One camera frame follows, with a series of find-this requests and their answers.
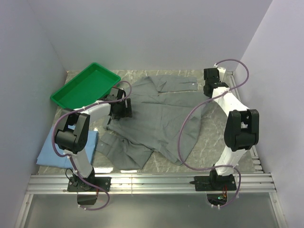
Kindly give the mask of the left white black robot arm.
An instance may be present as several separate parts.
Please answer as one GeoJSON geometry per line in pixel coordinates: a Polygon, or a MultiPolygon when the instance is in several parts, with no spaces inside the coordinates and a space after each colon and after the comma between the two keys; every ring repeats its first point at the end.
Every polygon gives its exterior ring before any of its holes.
{"type": "Polygon", "coordinates": [[[86,154],[89,125],[104,116],[110,119],[132,117],[130,98],[116,98],[95,101],[88,106],[69,109],[61,112],[52,132],[52,146],[59,157],[67,157],[72,164],[72,186],[83,191],[96,187],[95,171],[86,154]]]}

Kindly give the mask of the grey long sleeve shirt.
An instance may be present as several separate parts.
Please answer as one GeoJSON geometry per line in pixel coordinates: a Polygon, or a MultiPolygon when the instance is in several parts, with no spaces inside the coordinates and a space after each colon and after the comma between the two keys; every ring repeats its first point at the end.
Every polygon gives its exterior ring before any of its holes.
{"type": "Polygon", "coordinates": [[[189,112],[207,97],[195,77],[144,76],[126,89],[131,93],[131,118],[112,119],[95,150],[119,170],[142,169],[152,152],[181,165],[177,142],[189,112]]]}

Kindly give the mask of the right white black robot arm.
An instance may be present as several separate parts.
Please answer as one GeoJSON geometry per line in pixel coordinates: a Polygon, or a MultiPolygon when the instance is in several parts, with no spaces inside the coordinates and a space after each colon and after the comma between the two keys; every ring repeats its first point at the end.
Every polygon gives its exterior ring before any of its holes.
{"type": "Polygon", "coordinates": [[[240,158],[259,140],[259,112],[243,105],[219,79],[207,79],[204,94],[212,98],[227,116],[224,130],[225,148],[215,168],[210,171],[209,184],[221,189],[232,177],[240,158]]]}

